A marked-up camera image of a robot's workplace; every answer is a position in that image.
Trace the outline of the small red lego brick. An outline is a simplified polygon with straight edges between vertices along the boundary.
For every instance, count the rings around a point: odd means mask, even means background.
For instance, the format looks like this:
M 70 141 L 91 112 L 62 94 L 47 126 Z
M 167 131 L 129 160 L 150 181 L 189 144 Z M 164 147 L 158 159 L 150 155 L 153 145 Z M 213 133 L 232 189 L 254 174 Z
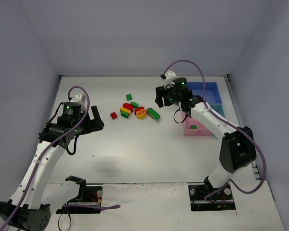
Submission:
M 112 112 L 112 113 L 110 114 L 110 116 L 111 116 L 111 118 L 112 118 L 113 120 L 118 117 L 118 115 L 117 115 L 116 112 Z

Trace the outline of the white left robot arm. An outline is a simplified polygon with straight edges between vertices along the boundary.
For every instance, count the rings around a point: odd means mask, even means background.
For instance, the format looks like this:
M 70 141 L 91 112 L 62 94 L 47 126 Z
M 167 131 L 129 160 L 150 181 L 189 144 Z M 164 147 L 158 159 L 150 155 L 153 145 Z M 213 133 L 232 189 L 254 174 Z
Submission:
M 60 103 L 63 113 L 53 123 L 49 120 L 39 134 L 34 158 L 15 193 L 0 202 L 0 217 L 4 224 L 25 231 L 43 231 L 51 215 L 70 200 L 81 201 L 87 194 L 86 180 L 69 176 L 53 194 L 45 196 L 44 190 L 60 157 L 68 152 L 71 141 L 79 136 L 104 128 L 97 106 L 80 103 Z

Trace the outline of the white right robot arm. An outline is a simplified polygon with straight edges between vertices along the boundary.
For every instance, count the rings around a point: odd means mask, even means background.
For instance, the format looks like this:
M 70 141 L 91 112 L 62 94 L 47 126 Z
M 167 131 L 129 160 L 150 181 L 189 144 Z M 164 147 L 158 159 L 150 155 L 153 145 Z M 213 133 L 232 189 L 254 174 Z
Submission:
M 228 122 L 203 97 L 194 95 L 185 82 L 156 87 L 155 102 L 160 108 L 178 106 L 186 117 L 199 121 L 221 142 L 218 165 L 204 180 L 208 193 L 225 186 L 235 172 L 256 159 L 251 129 Z

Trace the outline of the red yellow green stack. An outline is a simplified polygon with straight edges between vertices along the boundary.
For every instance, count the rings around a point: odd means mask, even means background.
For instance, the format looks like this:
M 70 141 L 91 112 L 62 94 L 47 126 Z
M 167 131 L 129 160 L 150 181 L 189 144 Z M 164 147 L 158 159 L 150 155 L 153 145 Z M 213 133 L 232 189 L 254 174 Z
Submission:
M 133 112 L 133 106 L 130 103 L 124 103 L 120 108 L 120 114 L 122 117 L 129 118 Z

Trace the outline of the green rounded lego piece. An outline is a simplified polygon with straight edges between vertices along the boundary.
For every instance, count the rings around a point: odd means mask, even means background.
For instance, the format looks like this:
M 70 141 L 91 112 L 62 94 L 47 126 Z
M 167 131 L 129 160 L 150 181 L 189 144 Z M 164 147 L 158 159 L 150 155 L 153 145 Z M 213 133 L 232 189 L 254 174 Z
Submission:
M 139 107 L 139 104 L 136 103 L 136 102 L 131 102 L 130 104 L 133 106 L 133 108 L 138 108 Z

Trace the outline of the long green lego brick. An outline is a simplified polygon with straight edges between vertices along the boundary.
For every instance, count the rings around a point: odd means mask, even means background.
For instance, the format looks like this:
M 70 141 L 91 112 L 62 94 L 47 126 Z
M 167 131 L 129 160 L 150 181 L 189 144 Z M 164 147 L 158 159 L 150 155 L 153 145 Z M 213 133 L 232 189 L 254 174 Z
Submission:
M 160 120 L 160 114 L 156 112 L 153 108 L 148 108 L 146 110 L 146 113 L 149 117 L 151 117 L 153 120 L 158 121 Z

